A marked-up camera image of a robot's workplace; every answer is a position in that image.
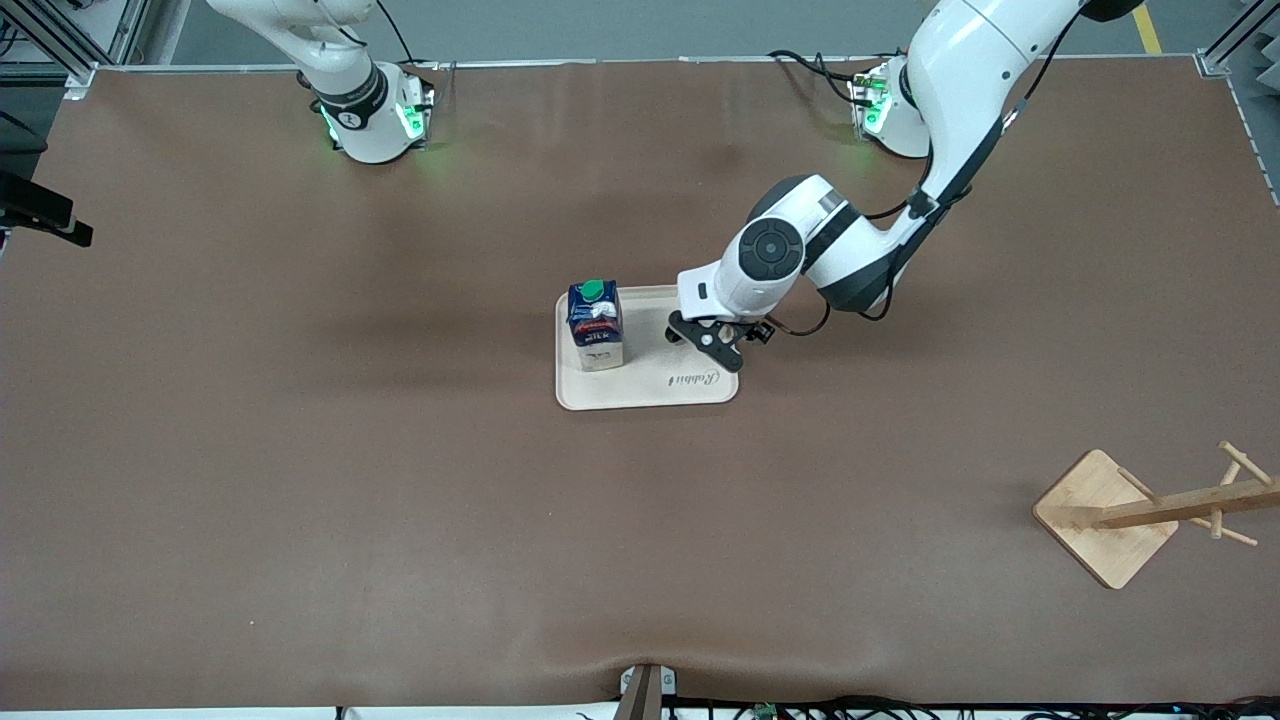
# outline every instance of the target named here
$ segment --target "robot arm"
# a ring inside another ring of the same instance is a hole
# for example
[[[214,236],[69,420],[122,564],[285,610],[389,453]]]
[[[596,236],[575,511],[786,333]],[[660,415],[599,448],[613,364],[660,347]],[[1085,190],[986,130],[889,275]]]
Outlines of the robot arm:
[[[207,0],[298,65],[320,100],[329,135],[361,163],[387,163],[426,138],[433,92],[421,78],[375,63],[347,27],[376,0]]]
[[[1106,4],[1125,4],[1128,12],[1138,3]],[[1004,106],[1014,83],[1069,27],[1082,12],[1080,5],[1079,0],[942,0],[916,31],[902,77],[897,78],[928,128],[932,145],[929,170],[911,192],[906,210],[892,227],[881,231],[833,190],[833,195],[818,192],[819,187],[831,187],[822,178],[783,181],[762,204],[788,208],[778,218],[783,222],[823,218],[817,224],[792,223],[803,246],[795,272],[774,277],[780,274],[774,266],[774,273],[764,278],[751,272],[753,263],[763,259],[759,246],[749,252],[751,246],[744,240],[760,223],[753,217],[721,260],[680,274],[680,310],[672,328],[694,340],[699,336],[687,325],[690,320],[712,320],[717,325],[756,323],[799,274],[818,287],[833,310],[865,313],[884,301],[929,232],[964,197],[1004,135]],[[1083,12],[1094,17],[1089,10],[1085,6]],[[1108,8],[1108,14],[1123,13]],[[836,199],[841,202],[831,206]],[[714,342],[708,345],[721,355],[727,352]]]

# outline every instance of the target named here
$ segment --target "gray floor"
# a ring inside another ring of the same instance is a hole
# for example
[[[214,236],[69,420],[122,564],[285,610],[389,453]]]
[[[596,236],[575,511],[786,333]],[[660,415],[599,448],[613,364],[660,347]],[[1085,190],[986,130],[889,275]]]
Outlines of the gray floor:
[[[1194,5],[1207,33],[1225,27],[1230,0],[1155,0]],[[812,54],[869,55],[906,45],[920,24],[919,5],[908,0],[475,0],[434,3],[385,0],[415,55],[430,60],[602,60],[671,59],[682,55],[764,55],[780,47]],[[378,58],[403,51],[380,17],[357,32]],[[1194,31],[1188,35],[1197,35]],[[1192,46],[1166,49],[1189,51]],[[1132,19],[1083,22],[1062,45],[1069,54],[1140,54]],[[279,50],[192,0],[173,64],[224,65],[283,61]]]

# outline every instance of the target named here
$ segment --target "green bottle cap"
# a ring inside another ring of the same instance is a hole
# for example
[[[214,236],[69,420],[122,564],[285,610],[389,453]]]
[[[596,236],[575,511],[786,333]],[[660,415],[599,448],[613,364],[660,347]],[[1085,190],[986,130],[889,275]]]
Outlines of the green bottle cap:
[[[582,283],[582,300],[595,302],[604,296],[604,281],[594,279]]]

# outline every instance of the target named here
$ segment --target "wooden stand base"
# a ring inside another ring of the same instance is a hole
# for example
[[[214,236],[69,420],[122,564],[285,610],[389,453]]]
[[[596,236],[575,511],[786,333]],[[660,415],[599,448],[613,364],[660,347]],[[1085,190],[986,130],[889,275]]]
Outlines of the wooden stand base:
[[[1134,528],[1089,527],[1103,507],[1147,500],[1120,466],[1091,450],[1036,503],[1036,519],[1103,585],[1120,589],[1178,530],[1178,521]]]

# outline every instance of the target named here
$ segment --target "black cable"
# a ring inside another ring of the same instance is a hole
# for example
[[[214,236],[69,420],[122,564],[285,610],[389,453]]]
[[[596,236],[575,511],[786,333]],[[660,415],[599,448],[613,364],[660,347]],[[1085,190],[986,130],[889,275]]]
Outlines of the black cable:
[[[879,315],[872,315],[869,313],[863,313],[861,310],[859,310],[858,315],[860,315],[863,319],[878,323],[888,316],[888,309],[893,304],[893,286],[897,284],[893,282],[893,275],[896,275],[897,272],[901,269],[897,266],[897,259],[902,255],[904,247],[906,247],[906,245],[899,245],[896,249],[893,249],[893,256],[890,258],[888,260],[888,277],[884,278],[884,305],[881,307]]]
[[[806,70],[809,70],[812,73],[817,73],[819,76],[820,74],[826,74],[826,73],[823,73],[823,70],[818,65],[815,65],[814,63],[810,63],[803,55],[800,55],[799,53],[792,53],[791,50],[774,50],[773,53],[769,53],[769,58],[773,58],[774,60],[777,60],[780,58],[787,58],[787,59],[795,60],[796,63],[800,63],[800,65],[804,67],[804,69],[806,69]],[[838,81],[842,81],[842,82],[849,82],[849,81],[854,79],[854,76],[851,76],[851,74],[835,73],[835,72],[831,73],[829,77],[833,77],[833,78],[836,78]]]
[[[13,50],[13,44],[18,42],[18,28],[13,28],[13,35],[9,35],[9,20],[0,18],[0,42],[5,40],[9,45],[4,50],[0,50],[0,58],[4,58],[10,50]]]
[[[323,5],[323,4],[320,3],[320,0],[311,0],[311,1],[312,1],[312,3],[315,3],[317,8],[320,8],[320,13],[321,13],[321,14],[323,14],[323,15],[324,15],[324,17],[325,17],[325,18],[326,18],[326,19],[328,19],[328,20],[330,22],[330,23],[333,23],[333,27],[334,27],[334,29],[337,29],[338,32],[340,32],[343,37],[346,37],[347,40],[349,40],[349,41],[355,42],[356,45],[358,45],[358,46],[361,46],[361,47],[369,47],[369,44],[367,44],[367,42],[365,42],[364,40],[360,40],[358,37],[356,37],[356,36],[353,36],[353,35],[351,35],[349,32],[347,32],[347,28],[344,28],[344,27],[342,27],[340,24],[338,24],[338,20],[335,20],[335,19],[334,19],[334,17],[333,17],[333,13],[330,13],[330,12],[329,12],[329,8],[325,8],[325,6],[324,6],[324,5]]]
[[[924,184],[924,179],[929,177],[929,170],[932,169],[933,169],[933,146],[929,146],[929,152],[924,156],[924,172],[920,173],[920,179],[915,183],[916,187]],[[908,195],[906,197],[902,199],[901,202],[890,208],[888,210],[884,210],[883,213],[872,213],[870,215],[865,215],[865,218],[868,220],[881,220],[890,215],[896,215],[901,213],[904,209],[906,209],[906,204],[910,200],[911,196]]]
[[[817,60],[818,67],[822,68],[822,77],[827,78],[827,85],[831,86],[831,91],[836,94],[836,97],[840,97],[841,100],[849,102],[850,105],[858,105],[859,108],[872,106],[872,104],[868,102],[867,100],[858,100],[850,95],[845,95],[845,91],[840,90],[840,87],[836,85],[835,74],[827,67],[827,60],[822,58],[822,53],[814,55],[814,60]]]
[[[401,35],[399,26],[396,24],[396,18],[393,18],[392,14],[387,10],[387,5],[383,5],[383,0],[378,0],[378,9],[383,12],[383,15],[387,18],[387,23],[390,24],[392,29],[396,32],[396,40],[401,41],[401,49],[404,50],[404,59],[401,60],[401,61],[402,63],[425,63],[425,60],[415,58],[413,53],[410,51],[408,42],[404,42],[404,36]]]
[[[794,331],[794,329],[788,328],[786,325],[786,323],[780,322],[773,315],[765,315],[764,316],[765,320],[768,320],[769,323],[773,323],[780,331],[782,331],[783,333],[786,333],[786,334],[788,334],[791,337],[809,337],[809,336],[812,336],[813,333],[820,331],[822,327],[827,324],[827,319],[828,318],[831,318],[831,302],[826,304],[826,309],[823,309],[823,311],[822,311],[822,319],[818,320],[818,324],[814,325],[814,327],[812,327],[812,328],[809,328],[809,329],[806,329],[806,331]]]
[[[347,32],[347,28],[344,28],[342,26],[334,26],[334,27],[337,27],[338,32],[340,32],[342,36],[346,37],[347,40],[355,42],[356,45],[358,45],[361,47],[369,47],[367,42],[365,42],[364,40],[360,40],[358,37],[356,37],[356,36],[351,35],[349,32]]]
[[[18,150],[0,150],[0,155],[10,155],[10,156],[13,156],[13,155],[40,155],[45,150],[49,150],[49,143],[45,142],[45,138],[41,137],[38,132],[36,132],[35,129],[32,129],[32,127],[28,126],[27,123],[24,123],[24,122],[19,120],[18,118],[10,115],[9,113],[5,113],[4,110],[0,110],[0,119],[5,120],[8,123],[12,123],[13,126],[15,126],[17,128],[19,128],[22,131],[26,131],[27,135],[29,135],[31,137],[35,137],[40,142],[40,147],[19,147]]]
[[[1050,49],[1048,49],[1048,54],[1044,55],[1044,64],[1041,65],[1039,72],[1036,73],[1036,79],[1032,81],[1032,86],[1028,87],[1027,88],[1027,94],[1023,95],[1023,101],[1024,102],[1028,101],[1028,100],[1030,100],[1032,99],[1032,94],[1036,92],[1037,87],[1039,87],[1039,81],[1041,81],[1041,78],[1044,77],[1044,70],[1047,70],[1048,69],[1048,64],[1053,61],[1053,55],[1057,55],[1057,46],[1062,44],[1062,38],[1066,37],[1066,31],[1071,29],[1071,26],[1075,24],[1075,18],[1079,18],[1079,17],[1080,17],[1079,14],[1075,14],[1074,17],[1071,17],[1070,22],[1066,23],[1066,27],[1062,28],[1062,32],[1057,33],[1057,40],[1053,41],[1053,45],[1050,46]]]
[[[754,708],[755,701],[733,700],[708,700],[691,697],[664,697],[663,707],[700,708],[714,712],[714,708],[741,708],[735,720],[742,714]],[[877,697],[877,696],[845,696],[820,702],[788,702],[778,703],[792,714],[803,710],[817,710],[824,717],[832,720],[870,720],[876,716],[890,717],[891,720],[906,720],[900,712],[923,712],[929,720],[941,720],[934,712],[937,710],[960,711],[957,720],[974,720],[975,710],[998,710],[1001,716],[1018,717],[1018,712],[1029,712],[1030,717],[1038,720],[1125,720],[1135,712],[1160,712],[1175,715],[1190,715],[1198,720],[1242,720],[1247,716],[1271,716],[1280,720],[1280,697],[1260,696],[1238,698],[1228,703],[1202,705],[1192,702],[1153,702],[1143,705],[1084,705],[1084,703],[1057,703],[1057,705],[1029,705],[1029,703],[975,703],[975,705],[929,705],[922,706],[905,701]]]

